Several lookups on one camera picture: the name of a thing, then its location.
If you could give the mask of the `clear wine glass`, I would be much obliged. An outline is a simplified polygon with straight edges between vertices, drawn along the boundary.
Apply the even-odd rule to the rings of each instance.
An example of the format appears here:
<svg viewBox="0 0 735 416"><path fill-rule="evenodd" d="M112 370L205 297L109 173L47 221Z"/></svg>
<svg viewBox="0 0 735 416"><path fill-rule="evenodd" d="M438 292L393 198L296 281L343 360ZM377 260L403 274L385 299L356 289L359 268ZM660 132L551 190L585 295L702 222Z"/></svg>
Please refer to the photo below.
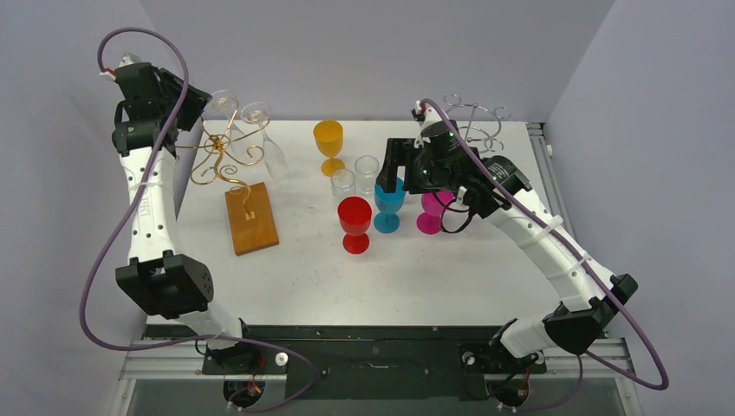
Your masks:
<svg viewBox="0 0 735 416"><path fill-rule="evenodd" d="M222 136L231 141L231 146L236 153L241 153L247 146L248 141L243 132L236 123L237 112L240 104L235 93L230 90L218 90L211 94L211 101L207 105L205 115L208 120L225 120L226 128L221 133L214 133L206 128L205 131L210 136Z"/></svg>
<svg viewBox="0 0 735 416"><path fill-rule="evenodd" d="M241 119L248 124L258 125L263 137L263 160L269 175L273 179L280 179L288 175L289 168L281 147L268 135L266 125L270 122L271 107L269 104L257 101L246 105L241 110Z"/></svg>

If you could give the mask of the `pink wine glass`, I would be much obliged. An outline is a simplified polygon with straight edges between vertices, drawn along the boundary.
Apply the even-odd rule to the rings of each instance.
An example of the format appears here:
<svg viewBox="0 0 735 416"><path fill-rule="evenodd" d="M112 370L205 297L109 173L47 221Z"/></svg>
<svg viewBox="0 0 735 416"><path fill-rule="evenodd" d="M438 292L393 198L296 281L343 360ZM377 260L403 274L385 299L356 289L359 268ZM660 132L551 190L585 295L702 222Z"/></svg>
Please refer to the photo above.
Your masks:
<svg viewBox="0 0 735 416"><path fill-rule="evenodd" d="M444 212L442 205L432 193L422 194L420 203L423 212L416 219L418 230L427 235L441 232L441 216Z"/></svg>

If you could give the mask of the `clear etched glass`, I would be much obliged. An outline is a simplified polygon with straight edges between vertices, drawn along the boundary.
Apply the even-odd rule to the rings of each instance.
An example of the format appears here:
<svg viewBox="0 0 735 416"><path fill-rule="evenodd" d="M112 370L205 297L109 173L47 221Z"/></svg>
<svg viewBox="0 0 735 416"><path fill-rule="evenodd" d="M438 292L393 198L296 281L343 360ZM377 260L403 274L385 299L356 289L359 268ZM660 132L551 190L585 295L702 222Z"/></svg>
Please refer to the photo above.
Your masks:
<svg viewBox="0 0 735 416"><path fill-rule="evenodd" d="M380 171L380 162L371 155L360 156L354 163L356 190L361 195L372 195L377 175Z"/></svg>
<svg viewBox="0 0 735 416"><path fill-rule="evenodd" d="M330 176L334 201L339 204L345 198L356 195L355 175L348 169L338 169Z"/></svg>

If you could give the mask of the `blue wine glass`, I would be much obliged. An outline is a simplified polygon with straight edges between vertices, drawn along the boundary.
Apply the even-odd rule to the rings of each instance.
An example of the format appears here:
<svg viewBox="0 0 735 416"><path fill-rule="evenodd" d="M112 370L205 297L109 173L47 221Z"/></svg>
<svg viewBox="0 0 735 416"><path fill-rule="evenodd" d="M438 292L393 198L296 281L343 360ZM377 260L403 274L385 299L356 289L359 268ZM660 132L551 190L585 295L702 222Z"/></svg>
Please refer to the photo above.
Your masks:
<svg viewBox="0 0 735 416"><path fill-rule="evenodd" d="M396 179L394 192L386 192L379 184L374 186L374 202L378 213L374 217L374 228L383 234L390 234L398 230L400 218L398 211L403 207L406 191L403 189L402 179Z"/></svg>

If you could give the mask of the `clear wine glass back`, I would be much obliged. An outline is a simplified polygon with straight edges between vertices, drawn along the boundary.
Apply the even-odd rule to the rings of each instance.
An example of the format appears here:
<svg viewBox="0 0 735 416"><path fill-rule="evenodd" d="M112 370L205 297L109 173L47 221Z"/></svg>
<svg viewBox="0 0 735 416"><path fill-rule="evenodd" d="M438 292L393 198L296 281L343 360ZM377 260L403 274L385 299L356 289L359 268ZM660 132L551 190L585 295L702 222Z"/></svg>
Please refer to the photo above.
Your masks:
<svg viewBox="0 0 735 416"><path fill-rule="evenodd" d="M269 104L257 101L246 105L241 110L241 119L248 124L258 125L263 137L263 160L269 175L273 179L280 179L288 175L289 168L281 147L268 135L266 125L270 122L271 107Z"/></svg>

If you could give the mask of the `red wine glass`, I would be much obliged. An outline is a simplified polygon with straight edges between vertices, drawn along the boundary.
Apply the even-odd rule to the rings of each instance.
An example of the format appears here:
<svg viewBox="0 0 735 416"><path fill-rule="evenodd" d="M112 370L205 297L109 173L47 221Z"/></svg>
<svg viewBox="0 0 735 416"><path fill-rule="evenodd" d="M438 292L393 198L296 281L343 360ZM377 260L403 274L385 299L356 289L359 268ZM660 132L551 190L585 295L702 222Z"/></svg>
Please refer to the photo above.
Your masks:
<svg viewBox="0 0 735 416"><path fill-rule="evenodd" d="M363 198L347 197L338 205L337 214L345 233L343 248L354 255L364 253L370 244L367 231L372 221L371 205Z"/></svg>

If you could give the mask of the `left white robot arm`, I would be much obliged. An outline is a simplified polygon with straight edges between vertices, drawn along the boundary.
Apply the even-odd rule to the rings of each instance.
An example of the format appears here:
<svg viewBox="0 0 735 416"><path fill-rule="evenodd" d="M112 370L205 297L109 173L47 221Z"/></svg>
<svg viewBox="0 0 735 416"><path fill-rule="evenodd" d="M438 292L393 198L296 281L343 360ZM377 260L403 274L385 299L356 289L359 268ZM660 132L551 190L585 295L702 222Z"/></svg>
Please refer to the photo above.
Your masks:
<svg viewBox="0 0 735 416"><path fill-rule="evenodd" d="M257 364L258 348L237 339L241 322L215 303L211 272L184 253L176 229L175 143L180 131L197 124L211 96L149 62L120 65L114 81L123 99L112 139L134 208L128 263L116 269L115 280L147 315L210 335L207 347L225 350L225 362L247 373Z"/></svg>

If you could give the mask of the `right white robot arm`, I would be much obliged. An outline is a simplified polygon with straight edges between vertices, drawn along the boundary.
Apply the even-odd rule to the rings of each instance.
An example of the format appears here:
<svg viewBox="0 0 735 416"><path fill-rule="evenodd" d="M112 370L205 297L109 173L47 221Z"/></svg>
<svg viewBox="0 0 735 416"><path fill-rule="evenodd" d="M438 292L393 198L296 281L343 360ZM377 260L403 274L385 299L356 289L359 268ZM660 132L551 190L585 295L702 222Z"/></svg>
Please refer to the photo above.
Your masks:
<svg viewBox="0 0 735 416"><path fill-rule="evenodd" d="M438 191L459 194L470 215L489 221L509 237L550 282L560 298L554 311L506 323L489 346L491 363L514 368L523 358L546 348L583 354L602 334L638 289L628 274L615 275L600 265L563 228L563 220L550 214L528 178L502 155L483 157L484 168L474 163L475 148L465 150L439 121L415 139L387 140L378 185L392 192L399 167L404 167L402 190L410 194Z"/></svg>

